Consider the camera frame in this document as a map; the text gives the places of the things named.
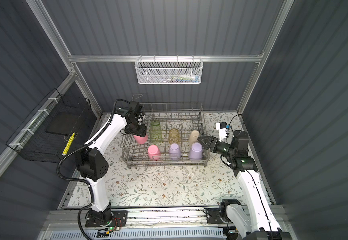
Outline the pink cup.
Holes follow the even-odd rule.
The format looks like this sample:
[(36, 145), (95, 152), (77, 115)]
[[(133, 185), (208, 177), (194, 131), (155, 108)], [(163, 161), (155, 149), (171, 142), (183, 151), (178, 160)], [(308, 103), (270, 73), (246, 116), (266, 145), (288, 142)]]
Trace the pink cup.
[(150, 145), (148, 147), (148, 156), (152, 161), (158, 161), (161, 158), (161, 151), (158, 146)]
[(133, 135), (133, 138), (136, 140), (136, 142), (140, 145), (143, 145), (147, 142), (148, 140), (148, 136), (145, 135), (144, 137), (140, 137), (140, 136), (136, 136), (136, 135)]

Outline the lilac cup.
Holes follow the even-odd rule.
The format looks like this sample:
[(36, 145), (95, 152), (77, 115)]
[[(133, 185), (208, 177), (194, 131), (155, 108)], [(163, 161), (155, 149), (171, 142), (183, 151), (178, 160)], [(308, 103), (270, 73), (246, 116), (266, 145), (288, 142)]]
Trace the lilac cup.
[(172, 160), (179, 160), (182, 157), (180, 146), (176, 143), (170, 145), (169, 156)]
[(192, 144), (191, 149), (189, 151), (189, 159), (192, 161), (199, 161), (203, 157), (203, 146), (195, 142)]

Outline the green transparent cup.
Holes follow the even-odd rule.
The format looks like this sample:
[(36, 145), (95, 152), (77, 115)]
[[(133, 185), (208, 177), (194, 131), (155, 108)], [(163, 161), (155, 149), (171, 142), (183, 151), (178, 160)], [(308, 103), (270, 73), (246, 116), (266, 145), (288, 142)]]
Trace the green transparent cup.
[(160, 121), (151, 121), (150, 140), (152, 144), (159, 144), (162, 142), (162, 128)]

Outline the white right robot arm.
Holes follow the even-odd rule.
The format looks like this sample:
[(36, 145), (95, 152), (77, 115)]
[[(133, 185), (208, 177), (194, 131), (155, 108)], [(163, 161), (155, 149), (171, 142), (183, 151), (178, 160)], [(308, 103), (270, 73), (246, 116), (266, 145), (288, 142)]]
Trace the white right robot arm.
[(291, 240), (274, 217), (261, 188), (260, 174), (254, 159), (249, 156), (249, 134), (234, 131), (230, 144), (213, 136), (198, 137), (204, 149), (226, 158), (226, 165), (233, 171), (247, 199), (249, 214), (237, 200), (222, 200), (220, 218), (232, 223), (243, 240)]

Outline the yellow transparent cup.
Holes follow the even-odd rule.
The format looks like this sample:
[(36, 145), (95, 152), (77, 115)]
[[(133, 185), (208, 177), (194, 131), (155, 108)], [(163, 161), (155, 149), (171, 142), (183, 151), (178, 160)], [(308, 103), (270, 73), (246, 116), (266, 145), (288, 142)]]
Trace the yellow transparent cup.
[(181, 136), (178, 129), (170, 129), (169, 131), (169, 144), (181, 144)]

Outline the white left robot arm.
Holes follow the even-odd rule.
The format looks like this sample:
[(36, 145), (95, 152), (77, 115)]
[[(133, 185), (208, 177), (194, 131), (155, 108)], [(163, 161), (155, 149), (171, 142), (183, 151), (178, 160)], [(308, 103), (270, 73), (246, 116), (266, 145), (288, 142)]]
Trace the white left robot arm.
[[(84, 145), (66, 155), (57, 165), (57, 176), (69, 182), (81, 182), (88, 186), (91, 203), (84, 207), (91, 220), (101, 226), (109, 226), (115, 221), (111, 204), (107, 197), (104, 177), (109, 164), (104, 157), (105, 150), (120, 131), (145, 137), (147, 126), (144, 124), (144, 107), (136, 101), (117, 99), (108, 120)], [(61, 173), (62, 163), (75, 156), (76, 169), (80, 178), (69, 178)]]

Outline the beige cup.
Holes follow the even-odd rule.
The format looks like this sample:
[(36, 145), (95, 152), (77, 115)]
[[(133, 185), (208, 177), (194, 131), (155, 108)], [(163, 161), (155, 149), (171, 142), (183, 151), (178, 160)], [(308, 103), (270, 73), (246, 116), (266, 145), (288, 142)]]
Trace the beige cup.
[(200, 132), (197, 130), (193, 130), (189, 135), (189, 146), (191, 147), (194, 143), (198, 141), (198, 137), (200, 136)]

